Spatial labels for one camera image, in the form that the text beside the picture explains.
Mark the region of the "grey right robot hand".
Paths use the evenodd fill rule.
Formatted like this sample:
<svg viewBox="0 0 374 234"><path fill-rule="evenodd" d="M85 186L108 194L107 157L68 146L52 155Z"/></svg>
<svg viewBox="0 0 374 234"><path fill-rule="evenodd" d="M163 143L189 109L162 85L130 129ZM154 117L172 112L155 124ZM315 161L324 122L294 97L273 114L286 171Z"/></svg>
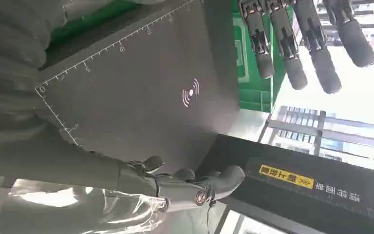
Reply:
<svg viewBox="0 0 374 234"><path fill-rule="evenodd" d="M191 210L229 195L244 197L244 157L221 174L177 179L69 144L36 114L33 80L44 64L59 1L0 0L0 176L110 189L162 201L165 212Z"/></svg>

